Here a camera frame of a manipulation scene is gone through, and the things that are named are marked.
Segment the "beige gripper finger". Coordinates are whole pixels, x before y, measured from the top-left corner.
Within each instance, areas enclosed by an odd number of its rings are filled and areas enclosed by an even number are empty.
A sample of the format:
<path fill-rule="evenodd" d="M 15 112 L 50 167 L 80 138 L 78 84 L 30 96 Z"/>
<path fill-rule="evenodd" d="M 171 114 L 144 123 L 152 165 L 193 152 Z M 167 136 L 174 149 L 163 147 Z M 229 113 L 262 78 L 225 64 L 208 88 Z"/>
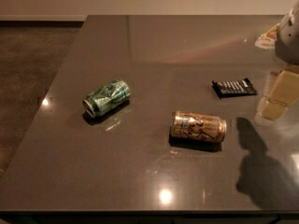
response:
<path fill-rule="evenodd" d="M 275 121 L 299 100 L 299 67 L 289 66 L 278 73 L 271 73 L 265 86 L 257 114 Z"/>

